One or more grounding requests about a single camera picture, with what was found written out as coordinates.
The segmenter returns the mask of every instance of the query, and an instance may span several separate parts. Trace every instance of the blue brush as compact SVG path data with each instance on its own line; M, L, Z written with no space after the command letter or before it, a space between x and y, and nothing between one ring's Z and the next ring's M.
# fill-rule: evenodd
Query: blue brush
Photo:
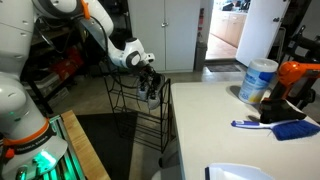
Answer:
M271 129L279 141L309 137L317 134L320 127L306 120L287 120L271 124L262 124L253 121L232 121L233 127L248 129Z

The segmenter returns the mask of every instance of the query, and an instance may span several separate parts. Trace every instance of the wooden edge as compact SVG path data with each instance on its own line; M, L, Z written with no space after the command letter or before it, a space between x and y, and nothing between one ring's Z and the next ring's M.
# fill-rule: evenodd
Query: wooden edge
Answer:
M87 179L110 180L107 171L104 169L104 166L102 165L73 111L65 112L61 114L61 117L63 118L70 141Z

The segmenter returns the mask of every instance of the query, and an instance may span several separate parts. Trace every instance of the plastic container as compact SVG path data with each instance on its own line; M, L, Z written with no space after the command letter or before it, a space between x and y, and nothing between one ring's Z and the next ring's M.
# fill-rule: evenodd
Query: plastic container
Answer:
M260 103L277 68L278 63L270 59L251 61L241 85L239 99L248 104Z

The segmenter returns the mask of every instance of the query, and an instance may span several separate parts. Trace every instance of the white table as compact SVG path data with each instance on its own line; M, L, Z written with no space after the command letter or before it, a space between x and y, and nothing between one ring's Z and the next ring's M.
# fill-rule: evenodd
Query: white table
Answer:
M320 179L320 134L278 141L269 129L230 125L260 117L256 108L238 99L241 83L172 85L183 178L202 180L209 164L235 163L261 168L276 179Z

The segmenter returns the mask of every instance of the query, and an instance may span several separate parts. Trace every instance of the green light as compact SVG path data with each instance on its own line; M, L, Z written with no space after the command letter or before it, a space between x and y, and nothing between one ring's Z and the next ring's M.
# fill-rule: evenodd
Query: green light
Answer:
M41 155L50 162L50 165L53 166L56 164L57 160L53 156L51 156L47 151L42 151Z
M34 157L34 162L37 163L38 174L44 174L52 170L57 163L57 160L47 151L41 151Z
M55 169L53 169L52 171L50 171L50 177L51 177L51 180L56 180L56 179L59 179L58 177L58 174L57 174L57 171Z
M64 176L65 179L72 179L72 176L70 175L70 172L68 172L68 171L65 171L63 173L63 176Z
M27 174L22 174L21 179L27 179Z

